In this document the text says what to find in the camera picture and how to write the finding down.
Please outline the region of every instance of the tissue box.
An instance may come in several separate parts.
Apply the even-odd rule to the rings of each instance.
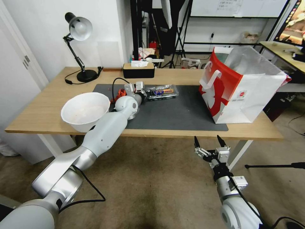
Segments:
[[[148,63],[146,67],[131,67],[131,63],[123,65],[124,78],[153,78],[155,75],[155,67],[153,63]]]

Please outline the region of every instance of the light stand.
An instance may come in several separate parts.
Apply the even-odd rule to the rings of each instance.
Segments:
[[[70,42],[72,40],[83,41],[86,40],[92,33],[91,22],[83,17],[76,17],[73,13],[66,13],[64,16],[66,21],[69,23],[70,33],[63,37],[70,51],[72,52],[76,62],[81,68],[81,72],[77,74],[77,79],[80,82],[90,82],[98,77],[98,74],[94,70],[85,70],[85,65],[82,60],[73,51]]]

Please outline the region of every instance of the gray desk mat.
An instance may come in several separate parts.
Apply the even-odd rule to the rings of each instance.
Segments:
[[[128,121],[127,129],[214,130],[228,131],[226,124],[215,124],[198,86],[177,85],[179,96],[172,99],[145,101],[136,117]],[[97,84],[93,92],[102,93],[111,100],[111,84]],[[123,84],[114,85],[114,95]]]

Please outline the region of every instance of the screen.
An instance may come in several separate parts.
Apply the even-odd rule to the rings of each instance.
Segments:
[[[303,37],[305,38],[305,0],[298,0],[274,40],[302,45]]]

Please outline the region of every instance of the orange object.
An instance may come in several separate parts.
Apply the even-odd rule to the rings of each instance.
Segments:
[[[116,102],[119,98],[121,98],[122,96],[127,95],[125,89],[119,89],[117,97],[115,97],[114,102]]]

